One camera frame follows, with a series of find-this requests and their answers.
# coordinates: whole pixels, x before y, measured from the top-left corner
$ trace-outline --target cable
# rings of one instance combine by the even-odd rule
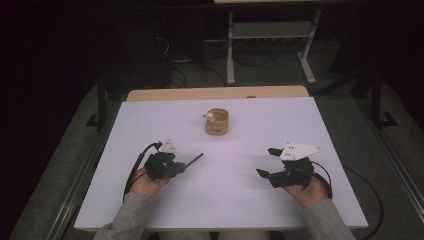
[[[138,176],[136,179],[134,179],[133,182],[131,183],[131,186],[135,183],[135,181],[137,181],[139,178],[141,178],[142,176],[144,176],[146,173],[147,173],[147,171],[145,171],[140,176]]]
[[[142,153],[140,153],[140,155],[137,158],[137,161],[134,163],[134,166],[131,169],[130,175],[128,176],[127,183],[125,184],[124,195],[122,196],[122,201],[124,201],[124,199],[125,199],[125,194],[127,194],[130,191],[131,185],[133,184],[132,178],[133,178],[135,172],[137,171],[138,167],[140,166],[140,163],[143,160],[144,155],[146,155],[146,152],[152,147],[159,149],[160,146],[162,146],[161,142],[152,143],[149,146],[147,146],[146,149],[144,149],[144,151]]]
[[[331,187],[331,177],[330,177],[330,174],[328,173],[328,171],[321,165],[321,164],[319,164],[319,163],[317,163],[317,162],[314,162],[314,161],[311,161],[311,163],[313,163],[313,164],[316,164],[316,165],[318,165],[319,167],[321,167],[322,168],[322,170],[324,170],[325,171],[325,173],[327,174],[327,176],[328,176],[328,184],[330,185],[330,187]]]
[[[375,235],[375,233],[380,229],[381,225],[383,224],[383,218],[384,218],[384,208],[383,208],[383,201],[381,200],[380,196],[377,193],[377,190],[374,188],[374,186],[367,180],[365,179],[363,176],[361,176],[359,173],[355,172],[354,170],[352,170],[351,168],[342,165],[343,168],[349,170],[351,173],[355,174],[357,177],[359,177],[360,179],[362,179],[366,184],[368,184],[368,186],[371,188],[371,190],[374,192],[379,207],[380,207],[380,218],[378,220],[377,226],[374,228],[374,230],[372,230],[368,235],[366,235],[365,237],[363,237],[361,240],[366,240],[366,239],[370,239],[372,236]]]

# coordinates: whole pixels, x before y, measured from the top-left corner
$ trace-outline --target wooden cup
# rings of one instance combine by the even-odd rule
[[[210,135],[224,135],[228,132],[228,111],[222,108],[213,108],[214,121],[206,121],[206,132]]]

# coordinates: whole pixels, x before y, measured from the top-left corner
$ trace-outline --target gray sweater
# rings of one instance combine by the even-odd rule
[[[102,227],[94,239],[140,239],[152,206],[153,199],[128,193],[113,223]],[[355,239],[330,199],[305,208],[304,215],[311,239]]]

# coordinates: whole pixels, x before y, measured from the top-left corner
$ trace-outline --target person's right hand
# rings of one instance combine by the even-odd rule
[[[133,179],[135,182],[131,185],[130,192],[134,192],[140,195],[146,195],[150,198],[154,198],[156,194],[159,192],[159,190],[168,184],[168,182],[171,179],[162,179],[162,180],[156,180],[153,181],[150,179],[150,177],[146,174],[146,168],[138,169],[135,173],[135,176]]]
[[[286,190],[286,192],[288,192],[303,208],[328,198],[328,193],[325,190],[324,184],[315,177],[311,177],[309,186],[303,190],[299,190],[296,186],[284,187],[284,190]]]

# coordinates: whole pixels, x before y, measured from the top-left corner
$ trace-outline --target white tabletop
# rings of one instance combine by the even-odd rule
[[[212,108],[229,112],[224,136],[205,132],[202,115]],[[161,190],[147,229],[305,227],[295,200],[256,172],[257,168],[282,171],[279,158],[267,149],[283,148],[288,141],[323,147],[310,159],[330,173],[333,201],[345,224],[368,226],[314,99],[299,97],[123,103],[75,227],[98,229],[112,222],[138,155],[149,144],[166,139],[180,150],[175,161],[187,163],[200,153],[204,156]],[[142,164],[155,152],[150,150]],[[327,178],[319,167],[315,169]]]

